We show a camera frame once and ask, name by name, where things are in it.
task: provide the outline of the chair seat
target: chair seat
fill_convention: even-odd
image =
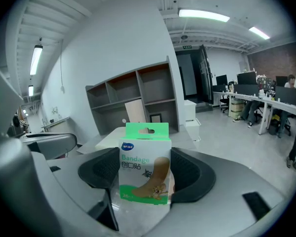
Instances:
[[[229,103],[229,99],[221,99],[221,102],[224,104],[227,104],[227,103]]]

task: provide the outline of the wooden shelf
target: wooden shelf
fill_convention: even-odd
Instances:
[[[161,104],[161,103],[166,103],[166,102],[171,102],[171,101],[175,101],[175,99],[171,98],[171,99],[164,99],[164,100],[159,100],[159,101],[151,101],[151,102],[145,103],[145,105],[155,105],[155,104]]]
[[[85,87],[91,113],[99,134],[112,132],[129,122],[125,103],[141,99],[146,121],[161,114],[169,123],[170,133],[179,130],[177,101],[169,58]]]
[[[97,106],[97,107],[91,108],[91,110],[97,110],[97,109],[100,109],[100,108],[110,107],[110,106],[113,107],[114,105],[125,104],[125,103],[128,103],[128,102],[137,100],[137,99],[141,99],[141,97],[133,97],[133,98],[122,100],[122,101],[118,101],[118,102],[115,102],[115,103],[109,103],[109,104],[106,104],[106,105]]]

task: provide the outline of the ceiling light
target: ceiling light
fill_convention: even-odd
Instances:
[[[249,29],[249,31],[259,35],[260,37],[262,37],[265,40],[268,40],[270,37],[268,35],[266,35],[264,32],[261,32],[259,29],[252,27]]]
[[[31,76],[36,74],[38,61],[39,61],[40,54],[41,54],[42,51],[43,51],[43,46],[42,45],[36,45],[34,47],[34,52],[33,52],[32,62],[31,62],[31,70],[30,70],[30,75]]]
[[[33,93],[34,93],[34,86],[30,85],[29,86],[29,97],[33,96]]]
[[[209,18],[223,22],[227,22],[229,20],[229,17],[227,16],[204,10],[180,10],[179,17]]]

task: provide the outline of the floor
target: floor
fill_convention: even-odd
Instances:
[[[296,119],[291,121],[291,137],[270,135],[267,130],[258,134],[260,123],[252,128],[244,121],[233,122],[220,108],[197,113],[201,122],[200,152],[241,163],[289,198],[296,190],[296,170],[286,167],[296,134]]]

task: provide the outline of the picture frame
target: picture frame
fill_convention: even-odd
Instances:
[[[151,114],[149,117],[151,123],[162,123],[161,113]]]

